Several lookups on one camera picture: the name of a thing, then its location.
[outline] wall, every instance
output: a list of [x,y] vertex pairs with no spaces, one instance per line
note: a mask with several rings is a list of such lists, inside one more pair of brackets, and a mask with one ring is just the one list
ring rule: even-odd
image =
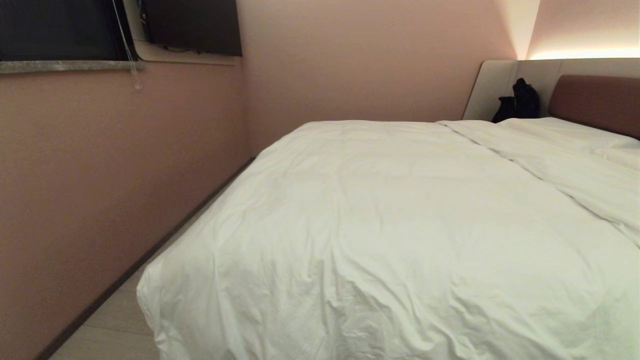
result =
[[640,57],[640,1],[541,0],[528,59]]
[[0,359],[31,359],[249,157],[240,66],[0,76]]
[[527,58],[540,0],[496,0],[518,60]]
[[317,120],[461,118],[515,59],[494,0],[237,0],[254,153]]

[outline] black bag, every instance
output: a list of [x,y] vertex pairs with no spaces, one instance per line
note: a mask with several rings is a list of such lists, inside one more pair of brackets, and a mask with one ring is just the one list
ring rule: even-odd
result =
[[500,121],[504,121],[516,116],[516,98],[513,96],[503,96],[499,97],[500,100],[500,108],[498,112],[495,113],[493,117],[494,124],[499,123]]
[[527,84],[523,78],[513,85],[516,98],[516,116],[520,119],[535,119],[540,116],[540,98],[533,86]]
[[513,85],[515,96],[500,97],[500,108],[493,117],[492,122],[517,117],[520,119],[535,119],[540,116],[540,98],[533,86],[527,84],[523,78],[518,79]]

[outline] headboard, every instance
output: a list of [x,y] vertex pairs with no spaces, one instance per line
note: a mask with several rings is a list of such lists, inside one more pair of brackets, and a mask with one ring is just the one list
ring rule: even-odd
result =
[[640,139],[640,78],[562,75],[549,115]]
[[513,96],[511,88],[524,78],[540,96],[540,115],[548,116],[549,102],[562,75],[640,78],[640,58],[486,60],[477,75],[463,120],[491,121],[500,107],[500,96]]

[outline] television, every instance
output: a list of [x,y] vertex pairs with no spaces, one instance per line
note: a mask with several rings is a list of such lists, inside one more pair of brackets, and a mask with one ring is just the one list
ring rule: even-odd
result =
[[141,0],[140,6],[150,43],[242,56],[236,0]]

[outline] light wood floor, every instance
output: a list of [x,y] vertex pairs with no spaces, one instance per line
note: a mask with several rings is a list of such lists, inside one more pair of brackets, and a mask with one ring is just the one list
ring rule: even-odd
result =
[[52,360],[158,360],[153,332],[140,310],[136,287],[151,261],[162,254],[218,198],[211,200],[78,329]]

